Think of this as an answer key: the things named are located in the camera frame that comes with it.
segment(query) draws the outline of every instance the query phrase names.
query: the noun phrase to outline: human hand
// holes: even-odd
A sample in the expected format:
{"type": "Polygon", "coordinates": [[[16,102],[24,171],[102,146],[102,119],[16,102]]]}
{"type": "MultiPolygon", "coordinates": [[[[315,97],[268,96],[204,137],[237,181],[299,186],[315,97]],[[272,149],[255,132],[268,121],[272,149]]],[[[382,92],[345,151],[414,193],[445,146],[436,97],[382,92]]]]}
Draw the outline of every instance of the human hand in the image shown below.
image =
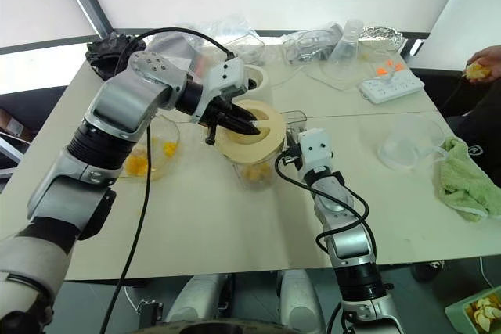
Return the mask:
{"type": "Polygon", "coordinates": [[[467,65],[478,63],[481,66],[486,66],[491,70],[491,73],[482,79],[472,79],[470,83],[477,84],[479,82],[493,82],[501,78],[501,45],[490,46],[476,52],[471,56],[467,65]]]}

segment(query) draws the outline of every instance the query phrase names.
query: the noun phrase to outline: cardboard box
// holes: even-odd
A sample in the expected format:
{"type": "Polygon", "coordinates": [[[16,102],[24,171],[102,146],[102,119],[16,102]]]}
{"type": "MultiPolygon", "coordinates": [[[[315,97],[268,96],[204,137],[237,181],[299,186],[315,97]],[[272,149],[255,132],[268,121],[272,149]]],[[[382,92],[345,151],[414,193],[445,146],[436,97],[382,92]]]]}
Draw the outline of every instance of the cardboard box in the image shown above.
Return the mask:
{"type": "Polygon", "coordinates": [[[18,120],[16,120],[10,113],[4,109],[0,109],[0,131],[8,135],[22,138],[24,141],[33,141],[34,133],[24,127],[18,120]]]}

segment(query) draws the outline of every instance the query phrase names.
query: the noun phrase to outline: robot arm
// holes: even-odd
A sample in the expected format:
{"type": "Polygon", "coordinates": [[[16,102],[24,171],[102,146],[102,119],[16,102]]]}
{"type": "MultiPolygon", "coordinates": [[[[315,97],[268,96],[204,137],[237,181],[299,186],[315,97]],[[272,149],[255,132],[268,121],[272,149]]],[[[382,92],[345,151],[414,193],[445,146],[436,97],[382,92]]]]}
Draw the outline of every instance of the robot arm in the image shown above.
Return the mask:
{"type": "MultiPolygon", "coordinates": [[[[324,192],[351,208],[351,192],[344,187],[341,174],[331,170],[330,137],[323,129],[287,132],[290,147],[286,163],[295,163],[299,178],[307,186],[324,192]]],[[[357,218],[340,204],[320,195],[313,196],[315,215],[330,231],[353,224],[357,218]]],[[[390,327],[403,333],[400,318],[391,295],[381,280],[376,255],[369,233],[362,224],[326,238],[326,248],[339,285],[344,316],[355,332],[367,332],[371,325],[390,327]]]]}
{"type": "Polygon", "coordinates": [[[111,210],[121,166],[158,108],[177,109],[208,128],[256,135],[255,117],[231,103],[247,90],[239,58],[216,66],[204,84],[155,52],[136,52],[90,105],[28,203],[28,226],[0,243],[0,328],[41,332],[78,239],[99,232],[111,210]]]}

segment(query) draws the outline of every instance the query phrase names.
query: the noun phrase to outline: person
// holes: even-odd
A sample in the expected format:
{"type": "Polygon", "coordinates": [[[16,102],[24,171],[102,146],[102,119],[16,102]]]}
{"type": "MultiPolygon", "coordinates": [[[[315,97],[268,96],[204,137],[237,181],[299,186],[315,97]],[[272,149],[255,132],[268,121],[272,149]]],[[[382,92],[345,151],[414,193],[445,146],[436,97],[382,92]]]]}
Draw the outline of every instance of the person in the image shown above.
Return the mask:
{"type": "Polygon", "coordinates": [[[501,187],[501,45],[474,53],[467,64],[488,67],[490,74],[471,84],[490,84],[485,97],[466,115],[451,123],[457,137],[468,144],[474,162],[501,187]]]}

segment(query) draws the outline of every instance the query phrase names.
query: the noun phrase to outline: power strip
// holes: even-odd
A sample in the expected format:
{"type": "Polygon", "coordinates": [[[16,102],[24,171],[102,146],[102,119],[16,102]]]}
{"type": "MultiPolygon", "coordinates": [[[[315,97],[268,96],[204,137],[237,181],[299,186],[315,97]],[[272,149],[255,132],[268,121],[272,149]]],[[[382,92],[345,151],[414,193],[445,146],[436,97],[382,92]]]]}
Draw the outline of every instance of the power strip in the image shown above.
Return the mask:
{"type": "Polygon", "coordinates": [[[383,103],[424,88],[424,83],[410,70],[400,70],[390,80],[373,78],[359,85],[362,95],[372,103],[383,103]]]}

